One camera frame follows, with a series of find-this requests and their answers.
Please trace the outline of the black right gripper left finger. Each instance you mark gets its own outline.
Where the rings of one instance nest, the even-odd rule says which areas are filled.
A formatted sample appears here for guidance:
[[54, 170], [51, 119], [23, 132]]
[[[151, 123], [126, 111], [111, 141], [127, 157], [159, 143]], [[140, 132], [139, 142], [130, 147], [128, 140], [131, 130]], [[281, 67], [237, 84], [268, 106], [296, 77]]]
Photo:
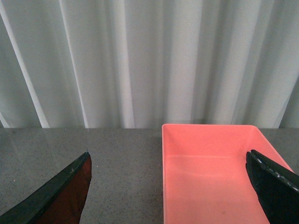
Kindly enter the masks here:
[[92, 178], [83, 153], [22, 202], [1, 215], [2, 224], [78, 224]]

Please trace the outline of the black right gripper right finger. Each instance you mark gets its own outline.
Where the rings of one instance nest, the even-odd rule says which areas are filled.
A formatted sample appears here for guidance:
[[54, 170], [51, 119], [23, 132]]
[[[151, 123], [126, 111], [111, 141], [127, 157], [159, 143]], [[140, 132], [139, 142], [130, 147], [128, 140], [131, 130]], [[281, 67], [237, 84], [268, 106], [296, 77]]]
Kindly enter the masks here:
[[271, 224], [299, 222], [299, 176], [256, 150], [246, 153], [246, 171]]

